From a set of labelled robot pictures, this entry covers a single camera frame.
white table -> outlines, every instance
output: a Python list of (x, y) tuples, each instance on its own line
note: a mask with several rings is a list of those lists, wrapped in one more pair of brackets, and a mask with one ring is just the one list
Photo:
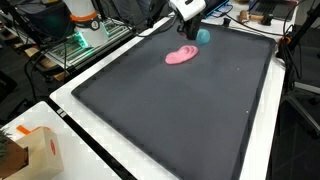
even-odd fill
[[(241, 6), (234, 5), (231, 16), (236, 18)], [(168, 19), (159, 21), (153, 29), (145, 31), (149, 34), (164, 24)], [(220, 19), (209, 23), (219, 23)], [(282, 33), (280, 23), (274, 20), (273, 26), (265, 27), (252, 24), (253, 27), (261, 30)], [(142, 38), (136, 37), (123, 45), (112, 54), (106, 56), (97, 64), (87, 69), (85, 72), (74, 78), (72, 81), (55, 91), (50, 98), (58, 104), (71, 118), (85, 129), (97, 142), (101, 144), (113, 157), (115, 157), (127, 170), (129, 170), (139, 180), (171, 180), (177, 179), (162, 166), (152, 160), (149, 156), (139, 150), (121, 134), (105, 123), (101, 118), (88, 110), (76, 98), (71, 95), (71, 91), (94, 75), (110, 62), (115, 60), (125, 51), (129, 50)], [(248, 144), (248, 149), (243, 164), (241, 180), (262, 180), (266, 177), (271, 144), (276, 124), (276, 117), (279, 107), (281, 90), (284, 80), (285, 68), (281, 60), (272, 57), (264, 87), (257, 109), (253, 130)]]
[(121, 180), (45, 102), (36, 104), (4, 127), (13, 140), (23, 136), (16, 130), (19, 125), (29, 130), (46, 126), (57, 134), (64, 171), (53, 180)]

orange label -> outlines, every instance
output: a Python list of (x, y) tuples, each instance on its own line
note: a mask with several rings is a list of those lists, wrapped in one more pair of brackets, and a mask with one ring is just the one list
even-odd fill
[(52, 151), (53, 155), (56, 155), (56, 147), (54, 146), (52, 139), (50, 141), (50, 145), (51, 145), (51, 151)]

teal object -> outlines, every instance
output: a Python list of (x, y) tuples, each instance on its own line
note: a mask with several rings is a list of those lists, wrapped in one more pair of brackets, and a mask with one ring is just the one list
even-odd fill
[(210, 41), (209, 31), (206, 29), (199, 29), (198, 35), (197, 35), (198, 45), (208, 44), (209, 41)]

pink cloth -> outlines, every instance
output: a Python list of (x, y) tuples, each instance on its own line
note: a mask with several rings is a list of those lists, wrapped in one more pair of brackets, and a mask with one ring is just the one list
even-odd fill
[(179, 64), (192, 59), (199, 52), (196, 46), (182, 46), (178, 51), (169, 53), (166, 57), (167, 64)]

black mat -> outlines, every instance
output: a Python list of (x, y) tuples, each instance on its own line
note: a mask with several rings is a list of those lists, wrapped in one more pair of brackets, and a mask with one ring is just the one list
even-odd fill
[(164, 62), (169, 52), (196, 45), (173, 27), (138, 43), (73, 95), (177, 177), (238, 179), (275, 44), (202, 28), (211, 41), (191, 61)]

